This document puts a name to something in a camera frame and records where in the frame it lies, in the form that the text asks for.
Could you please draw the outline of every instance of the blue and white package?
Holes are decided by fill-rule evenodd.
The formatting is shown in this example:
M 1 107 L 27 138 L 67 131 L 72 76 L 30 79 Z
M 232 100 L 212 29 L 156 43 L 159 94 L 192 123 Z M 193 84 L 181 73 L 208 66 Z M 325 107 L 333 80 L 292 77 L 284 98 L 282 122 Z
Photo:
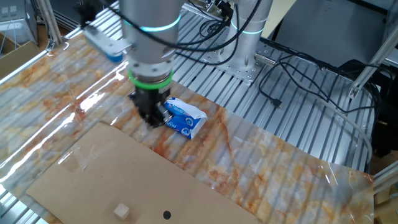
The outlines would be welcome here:
M 166 125 L 189 139 L 195 137 L 207 120 L 205 112 L 176 97 L 168 99 L 164 106 L 174 114 L 174 117 Z

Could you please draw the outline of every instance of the cardboard box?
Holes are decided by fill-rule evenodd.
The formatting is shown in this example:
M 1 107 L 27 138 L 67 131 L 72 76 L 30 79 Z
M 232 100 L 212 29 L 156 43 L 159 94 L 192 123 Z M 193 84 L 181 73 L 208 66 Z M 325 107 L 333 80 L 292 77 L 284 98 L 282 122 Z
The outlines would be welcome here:
M 32 41 L 22 46 L 17 44 L 17 49 L 15 49 L 15 42 L 8 37 L 5 38 L 2 57 L 0 57 L 0 80 L 40 53 L 39 48 Z M 0 33 L 0 46 L 3 40 L 4 34 Z
M 26 194 L 64 224 L 260 224 L 230 199 L 103 123 L 54 162 Z M 129 208 L 123 222 L 114 214 L 120 203 Z

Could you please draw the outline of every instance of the marble pattern surface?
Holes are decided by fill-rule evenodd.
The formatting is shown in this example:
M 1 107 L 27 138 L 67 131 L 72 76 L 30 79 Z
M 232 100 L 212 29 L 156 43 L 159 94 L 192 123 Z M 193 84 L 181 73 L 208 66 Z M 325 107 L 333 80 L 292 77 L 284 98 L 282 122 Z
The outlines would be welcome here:
M 60 223 L 26 189 L 99 121 L 263 223 L 373 222 L 372 176 L 314 158 L 178 83 L 172 96 L 208 121 L 193 140 L 148 129 L 126 98 L 134 91 L 127 65 L 110 63 L 78 36 L 0 86 L 0 184 L 47 222 Z

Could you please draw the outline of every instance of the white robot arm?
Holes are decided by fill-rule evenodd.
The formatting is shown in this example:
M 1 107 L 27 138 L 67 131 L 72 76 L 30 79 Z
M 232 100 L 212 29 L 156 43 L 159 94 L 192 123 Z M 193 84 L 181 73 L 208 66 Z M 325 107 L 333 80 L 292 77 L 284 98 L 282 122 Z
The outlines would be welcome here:
M 87 41 L 113 62 L 120 62 L 123 59 L 122 51 L 127 52 L 129 78 L 136 86 L 136 91 L 129 97 L 141 117 L 152 127 L 164 125 L 172 118 L 172 114 L 164 108 L 164 103 L 170 95 L 176 49 L 214 51 L 212 48 L 189 48 L 190 43 L 177 43 L 178 22 L 184 2 L 185 0 L 119 0 L 120 11 L 111 10 L 121 16 L 121 40 L 110 40 L 95 27 L 85 22 L 82 24 Z M 239 18 L 235 11 L 233 19 L 239 19 L 239 28 L 231 23 L 229 39 L 218 49 L 222 49 L 220 57 L 229 57 L 239 36 L 236 52 L 229 64 L 238 68 L 247 67 L 254 64 L 256 45 L 272 0 L 240 0 L 235 4 L 240 9 Z

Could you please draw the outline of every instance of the table surface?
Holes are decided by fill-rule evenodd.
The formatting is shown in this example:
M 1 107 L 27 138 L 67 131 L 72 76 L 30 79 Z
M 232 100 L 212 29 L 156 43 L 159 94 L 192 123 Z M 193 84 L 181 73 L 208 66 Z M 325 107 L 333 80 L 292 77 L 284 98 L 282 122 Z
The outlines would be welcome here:
M 173 82 L 171 95 L 199 107 L 208 121 L 193 140 L 168 127 L 148 129 L 126 97 L 134 91 L 127 66 L 113 65 L 80 35 L 0 86 L 5 95 L 20 93 L 12 99 L 18 108 L 0 109 L 8 127 L 0 182 L 47 222 L 59 221 L 25 191 L 97 122 L 130 135 L 262 222 L 372 222 L 370 175 L 317 159 L 181 84 Z
M 209 18 L 195 14 L 192 12 L 192 9 L 187 6 L 183 9 L 182 16 L 180 24 L 180 40 L 190 41 L 199 38 L 196 35 L 198 30 L 197 24 Z M 95 26 L 100 30 L 103 30 L 103 32 L 111 38 L 119 39 L 121 37 L 119 21 L 107 10 L 98 15 Z M 74 30 L 68 36 L 72 37 L 78 33 L 79 30 Z M 264 52 L 264 54 L 273 59 L 278 59 L 282 56 L 282 52 L 270 47 L 266 47 L 266 49 L 267 52 Z M 13 78 L 15 77 L 15 74 L 18 74 L 18 72 L 25 69 L 38 59 L 47 57 L 45 55 L 45 52 L 41 53 L 37 58 L 34 58 L 30 63 L 27 63 L 25 67 L 19 69 L 14 74 L 11 74 L 7 79 L 2 80 L 2 87 L 10 85 L 10 83 L 16 81 L 17 79 Z M 315 77 L 315 81 L 325 90 L 331 89 L 331 82 L 335 78 L 334 73 L 321 71 L 313 64 L 299 58 L 292 58 L 290 62 L 307 75 Z M 59 63 L 58 69 L 61 67 L 65 68 L 68 65 L 69 63 L 66 63 L 61 66 L 61 63 Z M 336 117 L 333 113 L 325 111 L 311 96 L 298 90 L 296 86 L 288 81 L 287 77 L 281 74 L 280 71 L 274 71 L 266 84 L 262 86 L 262 89 L 266 93 L 271 94 L 273 97 L 280 97 L 280 99 L 285 103 L 284 108 L 276 109 L 266 98 L 259 94 L 257 90 L 258 80 L 252 84 L 244 83 L 217 69 L 209 66 L 201 66 L 180 57 L 176 58 L 176 66 L 174 69 L 176 71 L 174 76 L 174 80 L 176 82 L 179 82 L 189 89 L 207 97 L 221 106 L 224 106 L 230 111 L 233 111 L 240 117 L 245 118 L 249 123 L 254 123 L 261 129 L 266 129 L 272 134 L 296 145 L 315 157 L 319 157 L 329 162 L 343 164 L 355 169 L 364 170 L 367 149 L 363 146 L 363 141 L 359 134 L 355 133 L 352 127 L 349 127 L 348 124 Z M 264 67 L 262 74 L 267 72 L 268 69 L 270 68 Z M 354 101 L 348 101 L 345 98 L 344 92 L 348 89 L 350 83 L 351 81 L 349 80 L 338 78 L 334 91 L 332 92 L 335 100 L 338 100 L 340 106 L 345 108 L 354 108 L 359 105 L 369 106 L 370 96 L 366 91 L 361 92 L 359 97 Z M 52 92 L 55 91 L 56 88 L 54 86 L 52 89 L 46 90 L 41 89 L 40 86 L 37 87 L 39 87 L 43 92 Z M 23 104 L 19 105 L 18 103 L 27 103 L 25 100 L 28 98 L 28 95 L 35 96 L 35 94 L 36 93 L 26 91 L 25 89 L 16 89 L 2 93 L 3 96 L 9 97 L 9 99 L 18 95 L 21 96 L 21 98 L 16 98 L 15 100 L 16 103 L 14 106 L 17 108 L 23 108 Z M 1 104 L 7 106 L 10 105 L 10 102 L 11 101 L 3 100 Z M 3 107 L 2 110 L 10 112 L 13 109 L 15 108 L 11 106 Z M 32 117 L 26 116 L 25 119 L 29 119 L 31 122 L 36 116 L 34 114 L 32 115 Z M 373 125 L 373 117 L 374 113 L 372 111 L 360 111 L 349 115 L 349 118 L 355 120 L 357 124 L 362 126 L 368 135 L 371 133 L 370 127 Z M 15 115 L 13 117 L 14 121 L 18 121 L 19 119 L 21 119 L 21 116 Z M 11 128 L 11 131 L 18 132 L 18 130 L 20 130 L 13 129 L 10 124 L 10 122 L 2 121 L 2 125 L 6 125 L 6 127 Z M 25 139 L 31 136 L 29 135 L 29 131 L 32 130 L 26 129 L 26 131 L 23 132 L 23 137 Z M 19 141 L 13 141 L 11 146 L 16 150 L 16 148 L 20 146 L 20 143 L 21 139 Z M 6 213 L 6 216 L 15 212 L 15 214 L 18 214 L 21 217 L 28 217 L 29 220 L 37 218 L 37 215 L 32 216 L 31 213 L 27 213 L 26 207 L 23 208 L 23 204 L 21 205 L 21 202 L 16 200 L 16 198 L 11 195 L 8 197 L 9 194 L 10 193 L 5 192 L 3 195 L 0 195 L 0 202 L 6 201 L 7 204 L 6 210 L 9 212 Z

